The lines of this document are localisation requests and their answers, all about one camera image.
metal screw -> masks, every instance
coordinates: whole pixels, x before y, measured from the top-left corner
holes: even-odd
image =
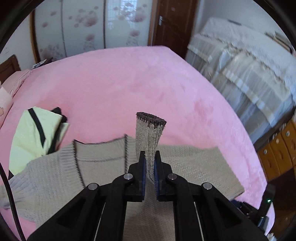
[[[207,189],[207,190],[210,190],[210,189],[212,189],[212,184],[210,184],[210,183],[204,183],[203,184],[203,187],[205,188],[205,189]]]
[[[126,174],[124,174],[123,178],[124,178],[125,180],[130,180],[130,179],[133,178],[133,175],[132,175],[131,173],[126,173]]]
[[[98,188],[98,184],[96,183],[91,183],[88,186],[89,190],[96,190]]]
[[[168,178],[171,179],[171,180],[175,180],[175,179],[177,179],[177,175],[174,174],[174,173],[171,173],[171,174],[168,175]]]

pink blanket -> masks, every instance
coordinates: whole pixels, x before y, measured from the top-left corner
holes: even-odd
[[[167,121],[160,143],[218,146],[245,188],[238,200],[258,208],[266,179],[252,142],[223,96],[192,66],[166,47],[97,50],[32,72],[14,97],[0,129],[0,160],[8,172],[12,139],[24,110],[59,106],[70,123],[62,146],[135,137],[136,112]],[[16,234],[10,210],[1,210]],[[269,211],[268,231],[274,223]],[[28,237],[35,224],[21,218]]]

wooden headboard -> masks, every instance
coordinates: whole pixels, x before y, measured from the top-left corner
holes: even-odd
[[[20,71],[20,66],[18,64],[16,56],[12,55],[6,61],[0,64],[1,83],[3,83],[9,76],[11,76],[16,71]]]

white wall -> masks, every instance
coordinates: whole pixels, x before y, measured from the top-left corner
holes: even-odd
[[[284,32],[277,23],[253,0],[200,0],[194,34],[198,33],[209,17],[230,19],[261,33]]]
[[[29,16],[18,26],[0,53],[0,63],[15,54],[21,70],[31,69],[35,64],[30,40]]]

pink pillow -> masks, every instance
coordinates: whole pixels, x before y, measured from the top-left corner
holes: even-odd
[[[30,70],[28,69],[16,71],[4,81],[2,87],[13,97],[22,85],[23,81],[26,79],[26,74],[29,71]]]
[[[13,100],[10,94],[7,91],[0,87],[0,128],[3,125],[5,117],[7,116],[11,106],[13,104]]]

